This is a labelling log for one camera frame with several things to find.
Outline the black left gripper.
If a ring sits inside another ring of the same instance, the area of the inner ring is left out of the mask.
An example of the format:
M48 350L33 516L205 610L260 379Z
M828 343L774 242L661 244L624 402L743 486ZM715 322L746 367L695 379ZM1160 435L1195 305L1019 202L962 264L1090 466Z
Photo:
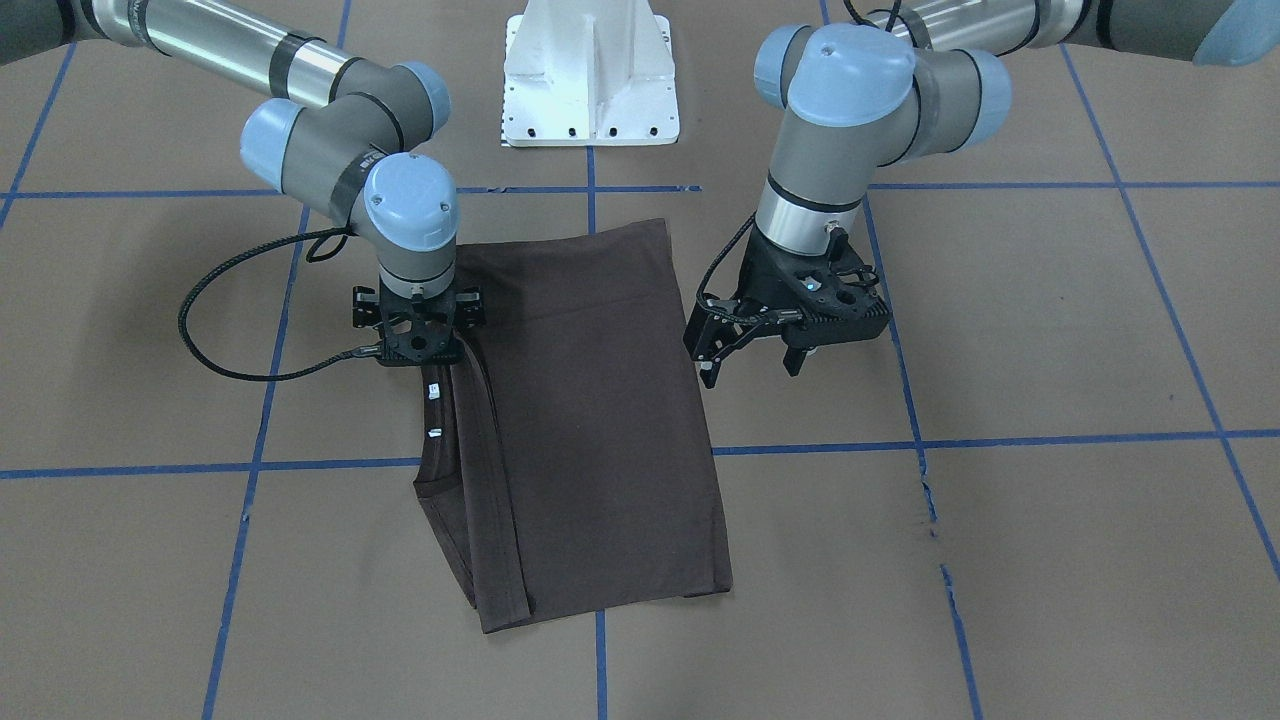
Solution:
M879 282L846 231L828 231L817 256L788 252L751 231L733 296L718 299L700 284L684 343L707 389L733 351L769 336L785 342L783 369L797 377L812 350L883 332L892 313L876 288Z

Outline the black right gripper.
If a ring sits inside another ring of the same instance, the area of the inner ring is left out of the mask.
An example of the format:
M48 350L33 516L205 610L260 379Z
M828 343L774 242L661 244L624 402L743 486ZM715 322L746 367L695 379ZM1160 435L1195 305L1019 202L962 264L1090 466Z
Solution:
M356 286L352 304L352 324L371 327L379 333L375 345L356 348L355 356L374 357L383 366L457 364L465 351L456 332L485 323L483 292L477 286L458 290L452 283L431 299L421 293L404 299L383 283L378 290Z

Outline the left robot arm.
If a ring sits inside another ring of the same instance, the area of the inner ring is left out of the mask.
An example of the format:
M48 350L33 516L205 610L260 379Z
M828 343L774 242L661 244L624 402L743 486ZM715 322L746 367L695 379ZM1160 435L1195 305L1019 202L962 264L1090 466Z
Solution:
M1004 58L1076 44L1242 67L1277 45L1275 1L896 1L762 44L758 94L783 113L736 291L699 287L684 334L705 387L758 338L800 373L828 345L873 340L892 313L849 238L877 169L993 136L1012 104Z

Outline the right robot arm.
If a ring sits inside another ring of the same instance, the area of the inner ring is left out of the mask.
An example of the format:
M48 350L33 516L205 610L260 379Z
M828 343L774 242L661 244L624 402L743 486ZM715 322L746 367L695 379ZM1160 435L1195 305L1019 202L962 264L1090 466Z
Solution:
M3 63L101 38L173 56L264 94L242 163L274 190L374 247L379 284L353 291L375 345L343 352L385 366L451 365L483 296L454 281L460 227L451 173L419 154L451 117L443 78L384 67L228 1L5 1Z

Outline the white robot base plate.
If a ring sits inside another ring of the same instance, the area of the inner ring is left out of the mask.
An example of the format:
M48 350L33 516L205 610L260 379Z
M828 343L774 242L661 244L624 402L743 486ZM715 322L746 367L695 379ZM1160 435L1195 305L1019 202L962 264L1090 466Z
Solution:
M506 22L500 141L509 147L675 143L671 26L648 1L530 1Z

